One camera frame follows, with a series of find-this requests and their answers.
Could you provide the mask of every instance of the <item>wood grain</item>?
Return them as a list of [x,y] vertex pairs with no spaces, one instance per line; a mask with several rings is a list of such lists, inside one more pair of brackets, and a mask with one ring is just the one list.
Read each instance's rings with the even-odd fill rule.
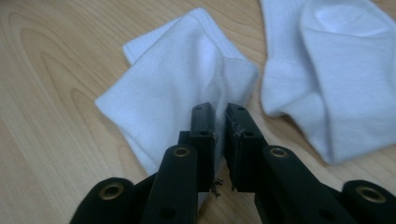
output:
[[[395,1],[375,2],[396,19]],[[2,223],[68,223],[98,181],[147,176],[93,101],[128,69],[124,43],[196,7],[262,71],[259,1],[0,1]],[[323,183],[340,189],[366,179],[396,194],[395,146],[329,166],[291,119],[263,114],[260,82],[247,108],[271,144],[293,149]],[[231,192],[227,175],[222,196],[208,198],[198,222],[258,223],[252,195]]]

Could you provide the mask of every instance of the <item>sock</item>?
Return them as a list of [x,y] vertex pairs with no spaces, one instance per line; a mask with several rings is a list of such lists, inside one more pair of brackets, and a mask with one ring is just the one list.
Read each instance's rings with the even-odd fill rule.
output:
[[258,70],[198,8],[127,43],[133,66],[96,105],[118,125],[148,174],[191,127],[191,110],[210,102],[216,110],[215,168],[223,155],[228,103],[245,105]]
[[327,110],[326,161],[396,143],[395,22],[370,1],[316,0],[300,25]]
[[264,111],[290,115],[327,163],[394,144],[394,22],[365,0],[262,0],[262,9]]

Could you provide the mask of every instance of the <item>screw hole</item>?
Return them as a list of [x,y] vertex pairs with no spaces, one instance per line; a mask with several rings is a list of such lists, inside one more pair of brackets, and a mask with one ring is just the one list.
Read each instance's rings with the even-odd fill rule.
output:
[[372,203],[385,203],[387,201],[387,198],[376,189],[366,186],[358,186],[356,187],[356,191],[363,199]]
[[174,150],[174,155],[177,157],[185,157],[190,154],[190,151],[184,147],[178,147]]
[[161,210],[161,217],[163,219],[171,219],[174,218],[176,215],[176,211],[173,208],[163,208],[163,210]]
[[288,152],[283,150],[282,148],[274,147],[271,148],[270,153],[275,157],[286,157],[288,156]]
[[121,183],[111,183],[100,190],[99,196],[101,199],[108,201],[118,198],[122,192],[123,185]]
[[335,215],[327,209],[319,209],[319,215],[327,221],[335,221]]

